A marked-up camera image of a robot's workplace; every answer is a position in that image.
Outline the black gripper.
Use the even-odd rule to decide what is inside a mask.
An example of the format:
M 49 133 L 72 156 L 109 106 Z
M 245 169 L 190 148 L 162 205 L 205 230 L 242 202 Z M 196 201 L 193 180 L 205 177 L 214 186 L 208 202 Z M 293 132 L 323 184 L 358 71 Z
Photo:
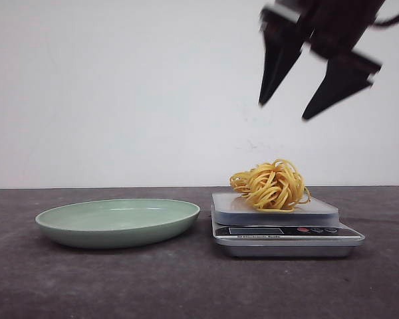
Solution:
M 302 118 L 310 120 L 332 105 L 372 86 L 368 77 L 381 64 L 353 51 L 375 21 L 382 1 L 276 1 L 261 10 L 265 44 L 259 104 L 266 105 L 308 43 L 328 60 L 323 81 Z

